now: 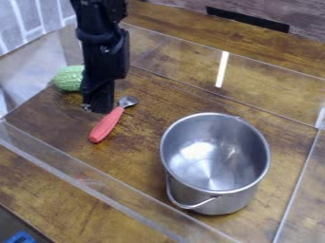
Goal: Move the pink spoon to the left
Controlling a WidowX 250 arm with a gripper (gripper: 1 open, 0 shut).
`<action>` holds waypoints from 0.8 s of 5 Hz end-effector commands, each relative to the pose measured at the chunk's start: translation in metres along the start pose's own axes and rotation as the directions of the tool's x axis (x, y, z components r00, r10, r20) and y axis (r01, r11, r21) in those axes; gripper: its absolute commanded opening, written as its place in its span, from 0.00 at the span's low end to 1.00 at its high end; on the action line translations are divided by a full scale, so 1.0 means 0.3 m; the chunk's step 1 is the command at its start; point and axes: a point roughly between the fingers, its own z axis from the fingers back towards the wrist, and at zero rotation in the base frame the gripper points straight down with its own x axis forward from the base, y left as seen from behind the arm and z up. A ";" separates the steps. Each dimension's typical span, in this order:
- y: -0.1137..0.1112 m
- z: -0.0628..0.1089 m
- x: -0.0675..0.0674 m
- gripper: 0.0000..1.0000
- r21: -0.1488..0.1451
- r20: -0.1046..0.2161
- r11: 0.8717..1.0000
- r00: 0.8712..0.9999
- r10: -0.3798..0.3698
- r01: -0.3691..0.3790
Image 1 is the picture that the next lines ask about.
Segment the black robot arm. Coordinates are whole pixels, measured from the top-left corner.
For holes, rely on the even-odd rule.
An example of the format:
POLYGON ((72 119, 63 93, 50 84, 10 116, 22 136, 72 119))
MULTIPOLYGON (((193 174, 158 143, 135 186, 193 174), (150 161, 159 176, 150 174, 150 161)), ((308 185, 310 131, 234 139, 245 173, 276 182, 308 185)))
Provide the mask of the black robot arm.
POLYGON ((130 32, 119 26, 127 0, 70 0, 76 14, 84 71, 80 90, 87 111, 107 114, 114 105, 114 81, 130 69, 130 32))

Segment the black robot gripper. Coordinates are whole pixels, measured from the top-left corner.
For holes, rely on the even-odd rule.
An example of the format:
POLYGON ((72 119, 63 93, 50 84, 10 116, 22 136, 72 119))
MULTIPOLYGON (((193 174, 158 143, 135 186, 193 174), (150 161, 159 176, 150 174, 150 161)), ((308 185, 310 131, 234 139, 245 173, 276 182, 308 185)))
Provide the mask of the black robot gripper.
POLYGON ((84 56, 82 107, 88 112, 108 114, 114 106, 114 80, 123 79, 130 69, 130 32, 125 28, 100 34, 80 28, 75 32, 84 56))

